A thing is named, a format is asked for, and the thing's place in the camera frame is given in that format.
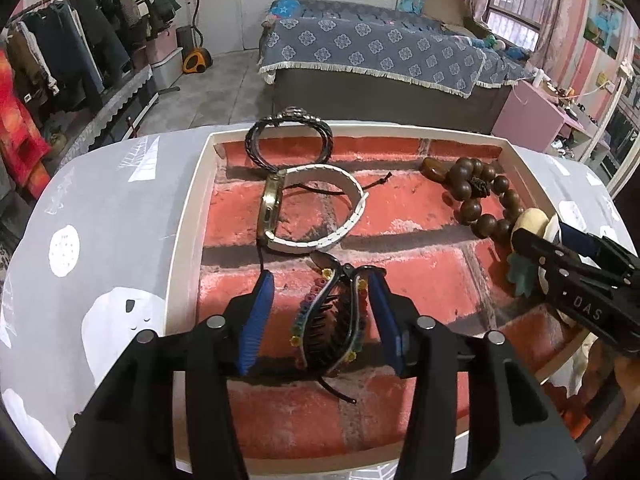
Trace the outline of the cream flower hair clip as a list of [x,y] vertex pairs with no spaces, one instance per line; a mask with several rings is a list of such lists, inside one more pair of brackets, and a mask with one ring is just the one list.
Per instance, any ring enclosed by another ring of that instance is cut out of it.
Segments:
[[593,256],[596,239],[558,216],[542,220],[538,209],[521,215],[511,236],[515,255],[533,266],[533,280],[549,304],[576,321],[599,321],[589,274],[596,267],[582,261]]

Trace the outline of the white strap wristwatch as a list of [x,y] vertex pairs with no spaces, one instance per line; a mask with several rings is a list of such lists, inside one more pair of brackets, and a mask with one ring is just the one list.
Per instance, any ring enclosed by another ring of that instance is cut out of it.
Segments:
[[[322,192],[341,194],[347,216],[336,226],[322,226]],[[280,169],[266,177],[260,199],[256,240],[262,248],[285,255],[307,255],[338,244],[352,232],[366,210],[369,193],[346,170],[328,164]]]

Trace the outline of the orange fabric bow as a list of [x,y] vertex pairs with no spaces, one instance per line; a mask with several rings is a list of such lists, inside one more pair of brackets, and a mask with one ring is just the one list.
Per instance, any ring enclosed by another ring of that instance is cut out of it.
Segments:
[[577,392],[569,394],[566,387],[552,379],[544,384],[544,392],[550,396],[572,437],[577,439],[594,419],[587,414],[588,403],[604,387],[608,376],[613,375],[623,393],[624,404],[601,440],[604,448],[610,448],[639,407],[639,358],[623,356],[601,339],[593,341],[589,352],[582,350],[580,356],[586,359],[586,364]]

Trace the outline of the black claw hair clip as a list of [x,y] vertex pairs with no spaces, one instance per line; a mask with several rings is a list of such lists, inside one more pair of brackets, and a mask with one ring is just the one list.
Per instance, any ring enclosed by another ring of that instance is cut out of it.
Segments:
[[383,269],[341,263],[327,252],[312,252],[310,260],[319,277],[300,304],[291,344],[297,347],[299,365],[308,378],[338,400],[355,404],[356,399],[336,390],[326,378],[361,352],[369,317],[368,279]]

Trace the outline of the red brick-pattern jewelry tray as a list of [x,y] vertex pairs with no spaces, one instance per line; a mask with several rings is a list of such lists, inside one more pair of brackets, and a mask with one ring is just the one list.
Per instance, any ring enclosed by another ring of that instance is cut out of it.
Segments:
[[[508,248],[480,240],[457,222],[444,188],[420,174],[426,158],[450,164],[478,158],[504,174],[525,207],[554,213],[547,179],[560,174],[544,155],[478,134],[388,125],[339,125],[332,162],[369,187],[366,209],[332,250],[332,261],[301,255],[258,257],[255,229],[262,180],[244,152],[242,131],[207,130],[184,236],[196,241],[196,295],[170,304],[180,328],[224,310],[249,292],[262,269],[274,298],[250,376],[230,382],[236,434],[248,472],[299,477],[387,474],[399,457],[413,397],[412,380],[386,365],[369,302],[369,283],[337,281],[340,266],[379,266],[388,286],[423,315],[454,332],[503,332],[539,379],[567,366],[588,339],[540,299],[520,297],[506,278]],[[306,378],[295,320],[323,286],[341,304],[357,297],[360,341],[324,384]]]

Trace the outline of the standing mirror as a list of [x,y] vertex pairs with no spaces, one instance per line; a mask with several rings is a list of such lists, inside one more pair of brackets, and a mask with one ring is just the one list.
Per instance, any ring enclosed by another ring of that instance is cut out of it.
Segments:
[[600,122],[599,142],[585,159],[612,197],[623,191],[639,168],[639,44],[632,51],[631,69],[632,77],[608,112],[608,121]]

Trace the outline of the grey polar bear tablecloth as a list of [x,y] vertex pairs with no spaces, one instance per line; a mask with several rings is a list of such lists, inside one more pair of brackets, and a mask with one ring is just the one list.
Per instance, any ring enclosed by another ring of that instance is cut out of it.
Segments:
[[[288,342],[314,281],[306,258],[258,257],[264,184],[244,152],[246,125],[122,141],[79,156],[52,178],[11,258],[1,303],[1,451],[6,479],[52,478],[74,418],[140,330],[190,330],[249,292],[262,266],[276,298],[252,378],[229,386],[245,463],[255,478],[390,478],[413,382],[400,380],[368,328],[336,383],[355,406],[306,382]],[[539,379],[585,339],[537,300],[517,300],[490,240],[454,218],[421,160],[461,156],[504,170],[526,207],[632,246],[630,222],[587,166],[494,136],[387,122],[334,122],[332,162],[367,182],[362,218],[335,247],[357,266],[384,266],[390,287],[457,332],[504,330]]]

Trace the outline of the pink bedside cabinet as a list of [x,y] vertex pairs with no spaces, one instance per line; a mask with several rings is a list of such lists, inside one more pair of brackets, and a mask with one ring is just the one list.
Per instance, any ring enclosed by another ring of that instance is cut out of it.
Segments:
[[588,119],[571,118],[556,105],[556,99],[525,80],[511,89],[491,129],[493,136],[539,153],[548,151],[558,136],[567,139],[573,133],[580,143],[590,141],[596,132],[597,126]]

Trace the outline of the window with pink curtains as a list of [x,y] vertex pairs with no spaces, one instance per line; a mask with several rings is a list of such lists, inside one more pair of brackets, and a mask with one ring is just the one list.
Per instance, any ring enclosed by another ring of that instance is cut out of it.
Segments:
[[465,0],[471,18],[495,35],[527,50],[548,70],[568,35],[570,0]]

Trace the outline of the bed with blue cover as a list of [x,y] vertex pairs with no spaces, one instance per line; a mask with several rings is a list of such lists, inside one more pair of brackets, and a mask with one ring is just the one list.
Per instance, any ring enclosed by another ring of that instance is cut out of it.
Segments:
[[258,73],[274,106],[323,119],[491,132],[530,70],[439,21],[366,4],[277,0]]

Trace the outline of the garment steamer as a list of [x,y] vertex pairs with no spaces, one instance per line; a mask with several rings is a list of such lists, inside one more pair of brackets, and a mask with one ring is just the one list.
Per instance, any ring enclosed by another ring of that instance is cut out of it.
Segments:
[[195,8],[192,14],[190,31],[192,32],[194,46],[186,54],[182,62],[182,72],[185,75],[202,74],[213,65],[212,55],[204,47],[204,35],[198,28],[198,14],[200,13],[201,0],[195,0]]

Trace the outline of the clothes rack with garments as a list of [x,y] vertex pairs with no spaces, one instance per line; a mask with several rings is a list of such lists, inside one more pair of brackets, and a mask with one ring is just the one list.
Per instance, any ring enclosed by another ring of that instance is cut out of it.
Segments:
[[51,172],[125,140],[160,90],[153,55],[177,0],[47,0],[1,33],[1,181],[38,198]]

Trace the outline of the wall poster of couple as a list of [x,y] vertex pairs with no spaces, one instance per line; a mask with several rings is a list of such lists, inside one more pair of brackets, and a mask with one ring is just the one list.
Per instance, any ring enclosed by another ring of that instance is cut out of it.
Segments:
[[589,0],[584,38],[610,58],[617,58],[623,28],[622,0]]

